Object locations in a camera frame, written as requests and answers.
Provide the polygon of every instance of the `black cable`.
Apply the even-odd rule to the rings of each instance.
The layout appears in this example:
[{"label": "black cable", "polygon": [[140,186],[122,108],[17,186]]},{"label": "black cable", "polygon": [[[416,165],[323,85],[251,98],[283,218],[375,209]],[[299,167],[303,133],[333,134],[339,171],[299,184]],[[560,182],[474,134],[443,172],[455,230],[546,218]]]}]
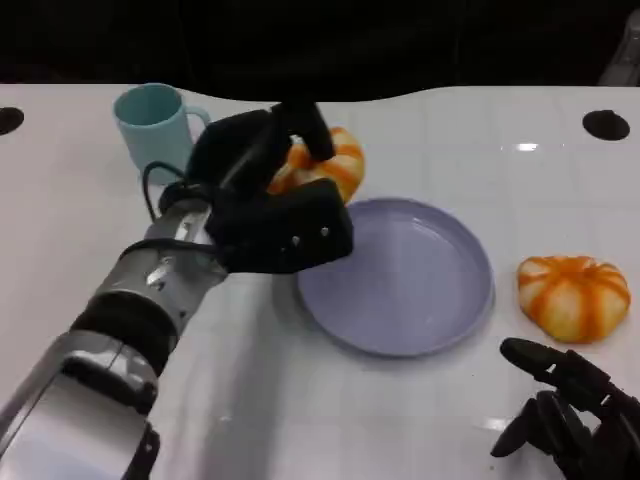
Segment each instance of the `black cable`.
[{"label": "black cable", "polygon": [[151,221],[155,222],[158,216],[153,208],[153,204],[151,203],[151,197],[149,196],[149,175],[154,170],[161,168],[170,173],[173,173],[176,177],[181,180],[185,179],[184,172],[173,165],[169,165],[164,162],[151,162],[149,165],[144,167],[142,171],[142,195],[144,195],[144,203],[147,205],[147,211],[149,212],[149,216],[151,217]]}]

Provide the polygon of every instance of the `light blue mug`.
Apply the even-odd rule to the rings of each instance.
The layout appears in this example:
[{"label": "light blue mug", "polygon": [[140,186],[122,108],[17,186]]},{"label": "light blue mug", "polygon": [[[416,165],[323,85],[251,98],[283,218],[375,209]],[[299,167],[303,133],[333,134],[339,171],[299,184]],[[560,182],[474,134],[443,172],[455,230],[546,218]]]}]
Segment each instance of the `light blue mug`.
[{"label": "light blue mug", "polygon": [[[180,92],[162,83],[134,87],[113,105],[118,128],[133,163],[142,172],[151,162],[165,162],[184,171],[193,149],[187,114],[200,117],[205,126],[209,114],[199,107],[186,106]],[[155,170],[149,180],[158,185],[176,181],[163,170]]]}]

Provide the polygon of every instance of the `mini pumpkin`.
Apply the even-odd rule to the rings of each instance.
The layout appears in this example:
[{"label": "mini pumpkin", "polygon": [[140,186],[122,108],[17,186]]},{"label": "mini pumpkin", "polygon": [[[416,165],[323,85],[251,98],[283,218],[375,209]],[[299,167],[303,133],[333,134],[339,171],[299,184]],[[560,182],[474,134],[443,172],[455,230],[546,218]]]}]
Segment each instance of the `mini pumpkin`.
[{"label": "mini pumpkin", "polygon": [[324,162],[314,162],[306,145],[294,143],[287,162],[273,177],[269,193],[278,194],[319,178],[330,178],[347,203],[364,177],[364,155],[358,141],[342,127],[331,129],[331,139],[336,154]]},{"label": "mini pumpkin", "polygon": [[518,268],[520,306],[556,340],[590,343],[609,335],[631,304],[627,282],[591,257],[530,257]]}]

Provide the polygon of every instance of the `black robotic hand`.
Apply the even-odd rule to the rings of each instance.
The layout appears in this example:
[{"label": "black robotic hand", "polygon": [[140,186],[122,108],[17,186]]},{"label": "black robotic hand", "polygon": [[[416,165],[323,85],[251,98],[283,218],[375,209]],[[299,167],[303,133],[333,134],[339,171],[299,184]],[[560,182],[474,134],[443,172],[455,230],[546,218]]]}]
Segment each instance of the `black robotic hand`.
[{"label": "black robotic hand", "polygon": [[[573,350],[566,353],[529,340],[508,338],[502,355],[556,387],[530,398],[491,451],[506,457],[525,443],[551,455],[568,480],[640,478],[640,403],[615,387],[609,375]],[[576,411],[594,414],[591,432]]]}]

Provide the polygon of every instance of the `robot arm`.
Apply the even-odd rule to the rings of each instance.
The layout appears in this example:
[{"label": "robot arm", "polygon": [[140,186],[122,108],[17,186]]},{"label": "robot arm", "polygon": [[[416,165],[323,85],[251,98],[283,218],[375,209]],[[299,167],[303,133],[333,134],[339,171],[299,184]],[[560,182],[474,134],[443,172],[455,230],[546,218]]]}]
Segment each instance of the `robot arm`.
[{"label": "robot arm", "polygon": [[318,161],[333,156],[313,104],[207,127],[144,240],[123,252],[0,412],[0,480],[147,479],[160,447],[147,421],[158,378],[209,289],[234,272],[291,273],[351,252],[352,225],[331,181],[264,193],[291,134]]}]

